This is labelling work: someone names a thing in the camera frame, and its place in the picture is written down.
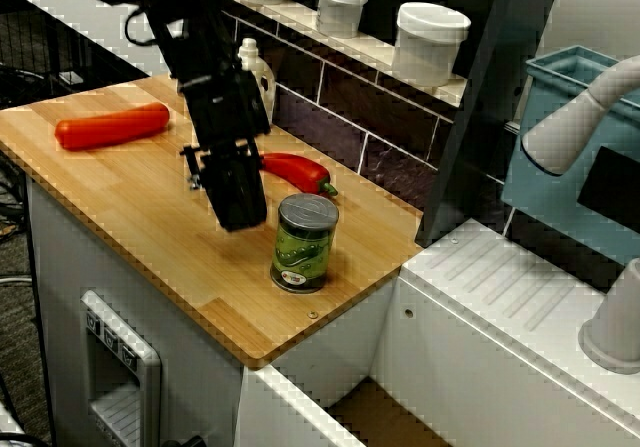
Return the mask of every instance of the wooden countertop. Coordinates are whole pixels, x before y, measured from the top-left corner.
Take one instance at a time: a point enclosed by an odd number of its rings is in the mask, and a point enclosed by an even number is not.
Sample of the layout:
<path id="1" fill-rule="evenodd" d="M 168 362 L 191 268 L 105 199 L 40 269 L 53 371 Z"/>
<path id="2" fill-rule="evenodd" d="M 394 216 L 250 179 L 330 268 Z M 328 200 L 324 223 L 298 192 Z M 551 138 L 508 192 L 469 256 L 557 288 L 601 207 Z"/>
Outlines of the wooden countertop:
<path id="1" fill-rule="evenodd" d="M 169 130 L 153 138 L 90 152 L 65 151 L 54 138 L 60 119 L 153 101 L 171 111 Z M 166 75 L 0 112 L 0 149 L 250 368 L 340 315 L 421 250 L 413 242 L 418 210 L 274 127 L 257 139 L 261 151 L 319 161 L 340 191 L 327 283 L 314 294 L 281 290 L 269 276 L 277 209 L 297 189 L 263 174 L 267 222 L 224 231 L 206 194 L 189 190 L 179 151 L 192 135 L 184 99 Z"/>

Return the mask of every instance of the white bottle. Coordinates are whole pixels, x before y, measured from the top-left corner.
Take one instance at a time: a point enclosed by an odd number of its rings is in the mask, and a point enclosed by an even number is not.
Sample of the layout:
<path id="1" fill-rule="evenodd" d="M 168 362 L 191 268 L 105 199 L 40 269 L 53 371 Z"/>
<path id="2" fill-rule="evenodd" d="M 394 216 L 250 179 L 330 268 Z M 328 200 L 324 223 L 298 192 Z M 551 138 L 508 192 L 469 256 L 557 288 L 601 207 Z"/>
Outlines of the white bottle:
<path id="1" fill-rule="evenodd" d="M 276 79 L 267 63 L 258 57 L 258 47 L 254 39 L 246 38 L 238 52 L 242 60 L 242 70 L 253 72 L 260 88 L 264 109 L 267 112 L 269 123 L 273 120 L 273 105 L 276 99 Z"/>

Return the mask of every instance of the red carrot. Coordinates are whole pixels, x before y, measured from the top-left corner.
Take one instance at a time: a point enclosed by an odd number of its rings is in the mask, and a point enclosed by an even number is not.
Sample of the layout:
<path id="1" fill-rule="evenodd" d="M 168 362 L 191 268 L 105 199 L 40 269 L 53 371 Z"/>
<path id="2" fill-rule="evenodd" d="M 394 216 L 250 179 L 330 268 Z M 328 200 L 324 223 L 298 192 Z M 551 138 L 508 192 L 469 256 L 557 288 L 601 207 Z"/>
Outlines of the red carrot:
<path id="1" fill-rule="evenodd" d="M 167 122 L 169 109 L 153 102 L 112 114 L 61 120 L 55 136 L 67 150 L 95 149 L 158 134 Z"/>

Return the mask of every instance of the button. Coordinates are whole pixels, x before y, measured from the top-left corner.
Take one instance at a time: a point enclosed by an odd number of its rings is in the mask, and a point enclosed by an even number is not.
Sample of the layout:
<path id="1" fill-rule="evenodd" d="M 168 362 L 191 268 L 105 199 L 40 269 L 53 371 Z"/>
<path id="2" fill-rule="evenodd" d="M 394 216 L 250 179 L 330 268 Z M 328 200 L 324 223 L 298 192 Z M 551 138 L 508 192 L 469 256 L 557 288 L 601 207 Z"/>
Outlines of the button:
<path id="1" fill-rule="evenodd" d="M 87 311 L 87 327 L 89 327 L 94 334 L 100 335 L 100 319 L 95 312 Z"/>
<path id="2" fill-rule="evenodd" d="M 122 345 L 122 360 L 134 372 L 138 368 L 138 356 L 126 345 Z"/>
<path id="3" fill-rule="evenodd" d="M 104 326 L 104 342 L 115 354 L 118 353 L 118 336 L 106 325 Z"/>

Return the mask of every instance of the white faucet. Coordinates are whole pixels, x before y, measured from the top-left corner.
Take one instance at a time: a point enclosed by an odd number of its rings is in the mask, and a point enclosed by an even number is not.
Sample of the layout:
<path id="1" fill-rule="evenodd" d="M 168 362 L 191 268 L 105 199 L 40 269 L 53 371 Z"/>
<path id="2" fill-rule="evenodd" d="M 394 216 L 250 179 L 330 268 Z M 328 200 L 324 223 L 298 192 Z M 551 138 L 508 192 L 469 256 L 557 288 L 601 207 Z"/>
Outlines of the white faucet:
<path id="1" fill-rule="evenodd" d="M 542 170 L 564 174 L 611 106 L 637 88 L 640 55 L 609 67 L 584 92 L 529 130 L 522 138 L 524 152 Z"/>
<path id="2" fill-rule="evenodd" d="M 539 168 L 562 175 L 596 127 L 623 95 L 640 88 L 640 56 L 609 67 L 589 87 L 529 130 L 522 148 Z M 578 341 L 596 364 L 619 374 L 640 372 L 640 258 L 633 259 L 607 294 Z"/>

